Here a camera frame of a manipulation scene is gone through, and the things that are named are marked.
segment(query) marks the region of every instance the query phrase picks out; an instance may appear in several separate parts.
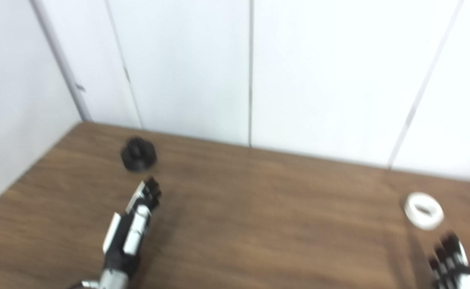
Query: wooden table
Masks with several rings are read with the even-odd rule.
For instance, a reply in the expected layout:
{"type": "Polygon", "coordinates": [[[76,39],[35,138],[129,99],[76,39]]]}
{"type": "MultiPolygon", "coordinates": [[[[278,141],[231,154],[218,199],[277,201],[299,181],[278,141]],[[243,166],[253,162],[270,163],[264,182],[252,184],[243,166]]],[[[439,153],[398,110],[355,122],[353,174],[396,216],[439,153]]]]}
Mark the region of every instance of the wooden table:
{"type": "Polygon", "coordinates": [[[64,289],[97,278],[114,212],[154,175],[163,197],[134,288],[429,288],[426,255],[447,230],[470,258],[470,183],[83,123],[0,197],[0,289],[64,289]],[[141,135],[158,164],[127,172],[141,135]],[[416,229],[401,202],[440,201],[416,229]]]}

